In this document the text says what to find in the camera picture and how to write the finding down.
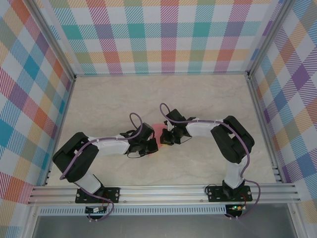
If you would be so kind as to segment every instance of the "vented panel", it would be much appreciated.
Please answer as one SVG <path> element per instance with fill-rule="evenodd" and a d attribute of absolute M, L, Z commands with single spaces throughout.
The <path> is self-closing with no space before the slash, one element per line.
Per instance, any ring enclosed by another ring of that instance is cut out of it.
<path fill-rule="evenodd" d="M 205 215 L 225 214 L 225 205 L 115 206 L 112 215 Z M 86 216 L 83 206 L 42 207 L 40 216 Z"/>

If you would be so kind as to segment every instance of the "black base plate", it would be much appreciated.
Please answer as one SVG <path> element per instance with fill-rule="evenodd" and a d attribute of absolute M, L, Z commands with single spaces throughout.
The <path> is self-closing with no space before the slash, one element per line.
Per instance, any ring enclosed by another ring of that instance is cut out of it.
<path fill-rule="evenodd" d="M 237 194 L 233 199 L 229 200 L 227 196 L 222 192 L 222 186 L 208 186 L 206 188 L 206 192 L 208 194 L 208 201 L 209 202 L 251 202 L 252 194 L 248 195 L 248 192 L 251 192 L 249 186 L 243 186 L 240 190 L 240 193 Z"/>
<path fill-rule="evenodd" d="M 75 203 L 102 203 L 103 202 L 102 199 L 89 196 L 81 189 L 77 190 L 77 194 L 79 194 L 79 196 L 76 195 Z M 118 203 L 119 197 L 120 197 L 120 188 L 119 187 L 105 187 L 104 193 L 100 197 L 110 199 L 113 203 Z"/>

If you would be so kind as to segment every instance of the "white floor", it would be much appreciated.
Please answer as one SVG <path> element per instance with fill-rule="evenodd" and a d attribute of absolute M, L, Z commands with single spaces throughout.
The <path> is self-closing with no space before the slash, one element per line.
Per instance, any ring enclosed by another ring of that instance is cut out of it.
<path fill-rule="evenodd" d="M 78 78 L 58 147 L 73 134 L 105 137 L 134 127 L 130 112 L 148 124 L 163 123 L 159 104 L 177 108 L 186 118 L 224 119 L 235 116 L 255 140 L 245 178 L 275 182 L 260 127 L 243 75 L 115 76 Z M 214 140 L 193 138 L 182 145 L 163 145 L 151 156 L 98 157 L 90 167 L 105 185 L 221 183 L 226 170 Z M 54 165 L 49 185 L 60 181 Z"/>

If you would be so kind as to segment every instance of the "marble surface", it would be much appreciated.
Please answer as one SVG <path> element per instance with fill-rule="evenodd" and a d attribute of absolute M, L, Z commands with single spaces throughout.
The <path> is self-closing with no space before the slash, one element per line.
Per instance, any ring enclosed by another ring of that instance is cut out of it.
<path fill-rule="evenodd" d="M 105 137 L 133 129 L 130 112 L 148 124 L 163 123 L 159 104 L 188 117 L 235 116 L 255 140 L 245 178 L 275 182 L 260 127 L 243 75 L 108 76 L 78 78 L 58 147 L 78 131 Z M 138 159 L 126 155 L 97 157 L 90 167 L 105 185 L 221 183 L 226 160 L 212 139 L 195 137 L 182 145 L 163 145 Z M 54 165 L 48 185 L 59 180 Z"/>

